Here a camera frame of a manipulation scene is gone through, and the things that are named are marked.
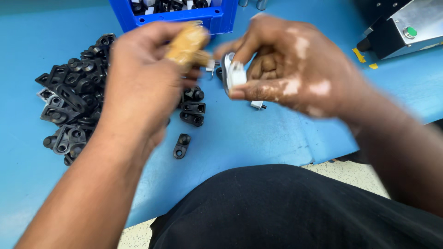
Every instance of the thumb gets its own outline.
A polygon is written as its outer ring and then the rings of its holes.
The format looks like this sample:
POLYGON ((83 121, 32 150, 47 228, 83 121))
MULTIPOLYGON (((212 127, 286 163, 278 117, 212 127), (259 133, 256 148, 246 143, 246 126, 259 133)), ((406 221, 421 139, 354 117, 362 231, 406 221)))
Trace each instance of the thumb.
POLYGON ((229 91, 229 98, 249 101, 275 101, 282 94, 281 79, 251 80, 229 91))

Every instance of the yellow tape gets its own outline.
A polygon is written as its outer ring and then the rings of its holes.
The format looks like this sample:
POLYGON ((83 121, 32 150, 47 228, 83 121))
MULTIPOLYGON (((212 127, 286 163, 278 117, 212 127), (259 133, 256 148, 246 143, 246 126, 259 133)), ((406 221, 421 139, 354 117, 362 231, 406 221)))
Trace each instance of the yellow tape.
POLYGON ((358 60, 359 60, 361 63, 365 63, 365 62, 366 62, 364 56, 360 54, 360 51, 358 51, 357 48, 353 48, 352 51, 354 52, 354 54, 357 56, 358 60))
POLYGON ((371 65, 369 65, 369 67, 372 68, 372 69, 377 69, 378 68, 377 63, 371 64, 371 65))

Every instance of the metal pin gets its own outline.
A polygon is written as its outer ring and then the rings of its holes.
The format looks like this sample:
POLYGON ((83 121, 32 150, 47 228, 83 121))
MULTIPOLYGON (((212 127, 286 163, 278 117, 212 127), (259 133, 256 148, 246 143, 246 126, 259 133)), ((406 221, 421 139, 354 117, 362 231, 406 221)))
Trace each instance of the metal pin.
POLYGON ((248 2, 249 2, 249 0, 238 0, 238 5, 240 5, 242 7, 246 7, 246 6, 248 6, 248 2))
POLYGON ((257 1, 257 8, 259 10, 265 10, 266 9, 266 4, 268 3, 268 0, 258 0, 257 1))

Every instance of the blue storage bin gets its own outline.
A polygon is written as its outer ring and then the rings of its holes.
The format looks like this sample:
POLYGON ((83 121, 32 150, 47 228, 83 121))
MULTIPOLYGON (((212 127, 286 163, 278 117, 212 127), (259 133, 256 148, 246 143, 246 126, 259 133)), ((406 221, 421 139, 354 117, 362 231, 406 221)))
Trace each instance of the blue storage bin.
POLYGON ((128 32, 153 21, 192 21, 203 22, 211 35, 231 33, 234 25, 238 0, 212 0, 209 8, 182 10, 135 16, 131 0, 109 0, 123 32, 128 32))

